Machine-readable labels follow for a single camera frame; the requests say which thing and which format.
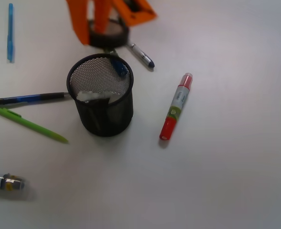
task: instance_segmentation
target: silver pen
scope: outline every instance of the silver pen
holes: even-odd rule
[[[128,47],[131,48],[131,50],[149,67],[154,68],[153,61],[149,58],[149,56],[146,55],[136,44],[128,41],[127,44]]]

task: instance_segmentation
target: black mesh pen holder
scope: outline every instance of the black mesh pen holder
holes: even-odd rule
[[[133,72],[121,58],[94,54],[83,58],[70,70],[67,89],[75,100],[82,124],[97,136],[114,136],[124,131],[133,117]],[[113,94],[118,99],[80,101],[80,93]]]

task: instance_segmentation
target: marker label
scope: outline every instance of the marker label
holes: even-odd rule
[[[187,99],[188,93],[189,93],[188,88],[184,86],[178,86],[174,94],[173,101],[170,105],[167,117],[174,118],[176,121],[178,121],[182,108]]]

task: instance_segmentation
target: marker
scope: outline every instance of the marker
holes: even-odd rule
[[[170,139],[171,134],[173,133],[174,127],[181,114],[184,103],[187,99],[192,81],[193,81],[193,75],[191,75],[190,73],[186,73],[183,76],[183,78],[174,94],[173,101],[170,105],[164,126],[162,128],[162,131],[160,134],[161,140]]]
[[[7,37],[7,59],[13,62],[13,4],[9,4],[9,24]]]
[[[6,191],[22,190],[25,187],[25,181],[17,176],[8,174],[0,175],[0,189]]]
[[[136,44],[131,43],[130,41],[127,44],[128,47],[149,67],[154,68],[153,61],[146,55]]]
[[[62,137],[61,135],[51,131],[51,130],[48,130],[44,127],[41,127],[35,123],[32,123],[32,122],[29,122],[28,120],[26,119],[23,119],[22,116],[20,114],[17,114],[7,108],[0,108],[0,115],[3,116],[3,117],[6,117],[12,121],[15,121],[29,129],[32,129],[42,135],[45,135],[47,137],[50,137],[50,138],[53,138],[54,140],[57,140],[57,141],[60,141],[60,142],[63,142],[63,143],[67,143],[68,140],[65,139],[64,137]]]
[[[57,93],[46,93],[46,94],[32,94],[32,95],[25,95],[25,96],[17,96],[17,97],[9,97],[9,98],[1,98],[0,105],[5,104],[16,104],[22,102],[37,102],[43,100],[50,100],[50,99],[60,99],[68,97],[69,93],[66,92],[57,92]]]

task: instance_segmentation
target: orange object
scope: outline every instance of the orange object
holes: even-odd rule
[[[82,44],[90,44],[87,21],[88,0],[66,0],[68,3],[73,29]],[[127,26],[134,26],[150,21],[156,17],[146,0],[130,0],[137,10],[129,7],[124,0],[93,0],[95,5],[94,31],[103,34],[109,22],[109,14],[114,7]]]

